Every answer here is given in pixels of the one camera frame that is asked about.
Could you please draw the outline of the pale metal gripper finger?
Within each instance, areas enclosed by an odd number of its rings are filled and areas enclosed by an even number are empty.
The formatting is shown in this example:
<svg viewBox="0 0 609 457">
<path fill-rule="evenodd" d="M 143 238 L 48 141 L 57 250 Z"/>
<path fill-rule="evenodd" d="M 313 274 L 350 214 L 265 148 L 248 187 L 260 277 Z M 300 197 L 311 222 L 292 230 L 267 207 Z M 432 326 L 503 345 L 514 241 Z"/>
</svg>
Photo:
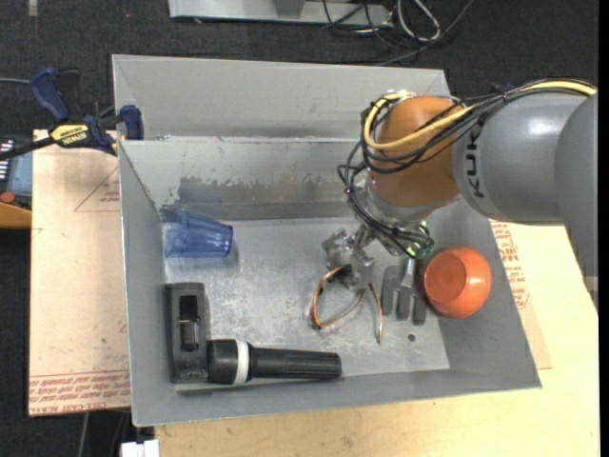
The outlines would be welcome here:
<svg viewBox="0 0 609 457">
<path fill-rule="evenodd" d="M 354 289 L 365 289 L 373 281 L 375 259 L 364 250 L 354 250 L 350 256 L 349 284 Z"/>
<path fill-rule="evenodd" d="M 354 248 L 354 239 L 345 228 L 335 230 L 322 242 L 326 261 L 348 261 Z"/>
</svg>

